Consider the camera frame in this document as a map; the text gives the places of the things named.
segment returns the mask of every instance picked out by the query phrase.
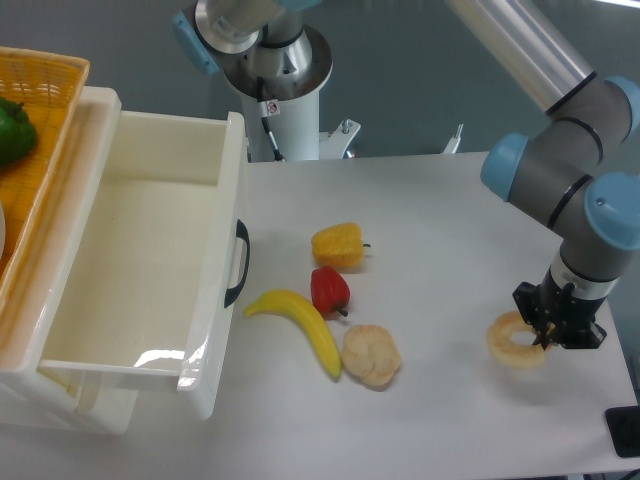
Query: toy fruit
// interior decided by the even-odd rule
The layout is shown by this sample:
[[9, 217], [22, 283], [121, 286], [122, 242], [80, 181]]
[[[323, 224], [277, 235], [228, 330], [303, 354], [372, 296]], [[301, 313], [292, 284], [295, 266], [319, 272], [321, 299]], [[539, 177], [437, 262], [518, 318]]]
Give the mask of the toy fruit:
[[0, 165], [19, 160], [37, 143], [36, 129], [23, 106], [0, 97]]
[[321, 267], [311, 272], [311, 300], [322, 315], [339, 312], [348, 315], [344, 309], [349, 304], [351, 292], [344, 278], [333, 267]]
[[281, 315], [296, 322], [309, 338], [325, 371], [334, 380], [340, 377], [342, 360], [336, 342], [309, 300], [291, 290], [268, 290], [244, 309], [247, 317], [258, 313]]
[[320, 266], [348, 268], [358, 265], [364, 257], [362, 231], [357, 223], [333, 225], [311, 238], [313, 257]]

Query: blue joint cap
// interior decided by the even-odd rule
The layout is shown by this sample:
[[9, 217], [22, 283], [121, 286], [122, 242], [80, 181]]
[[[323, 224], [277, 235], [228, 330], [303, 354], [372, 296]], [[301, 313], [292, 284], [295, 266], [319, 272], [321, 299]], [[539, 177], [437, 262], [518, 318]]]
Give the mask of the blue joint cap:
[[220, 71], [183, 12], [173, 17], [173, 33], [184, 53], [198, 67], [198, 70], [207, 75], [213, 75]]
[[591, 228], [609, 245], [640, 248], [640, 177], [613, 172], [594, 180], [584, 210]]
[[624, 77], [609, 77], [606, 80], [620, 87], [620, 90], [624, 92], [629, 100], [629, 106], [631, 107], [631, 128], [629, 133], [632, 133], [640, 125], [640, 87]]
[[320, 5], [322, 0], [275, 0], [287, 10], [298, 11]]
[[482, 165], [482, 183], [505, 202], [509, 201], [513, 180], [528, 141], [529, 138], [520, 133], [510, 133], [496, 143]]

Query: open drawer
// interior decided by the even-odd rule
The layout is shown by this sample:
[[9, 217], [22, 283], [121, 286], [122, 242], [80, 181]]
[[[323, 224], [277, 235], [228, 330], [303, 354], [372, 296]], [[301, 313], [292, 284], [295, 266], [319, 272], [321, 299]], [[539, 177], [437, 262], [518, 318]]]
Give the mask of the open drawer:
[[177, 389], [211, 415], [248, 268], [245, 163], [238, 114], [121, 113], [41, 373], [63, 386]]

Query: plastic drawer unit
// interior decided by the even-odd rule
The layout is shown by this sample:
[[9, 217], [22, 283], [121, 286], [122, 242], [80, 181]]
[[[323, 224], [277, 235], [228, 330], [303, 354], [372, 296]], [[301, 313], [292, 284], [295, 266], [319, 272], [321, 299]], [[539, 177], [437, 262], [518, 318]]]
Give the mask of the plastic drawer unit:
[[85, 87], [0, 345], [0, 421], [124, 432], [140, 390], [208, 418], [248, 268], [244, 121]]

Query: drawer handle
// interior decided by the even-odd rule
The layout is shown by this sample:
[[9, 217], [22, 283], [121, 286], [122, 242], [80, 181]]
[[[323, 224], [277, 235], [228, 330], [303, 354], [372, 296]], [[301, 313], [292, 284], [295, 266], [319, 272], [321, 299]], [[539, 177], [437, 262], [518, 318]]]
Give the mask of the drawer handle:
[[244, 240], [244, 243], [247, 244], [247, 256], [244, 260], [244, 271], [242, 272], [242, 278], [240, 278], [240, 282], [238, 282], [238, 285], [236, 285], [235, 287], [227, 288], [227, 292], [224, 294], [224, 308], [227, 308], [238, 299], [240, 292], [244, 288], [244, 282], [247, 280], [247, 273], [249, 272], [249, 257], [251, 256], [249, 231], [247, 230], [247, 226], [242, 223], [242, 220], [240, 219], [238, 219], [238, 223], [236, 224], [236, 237], [240, 240]]

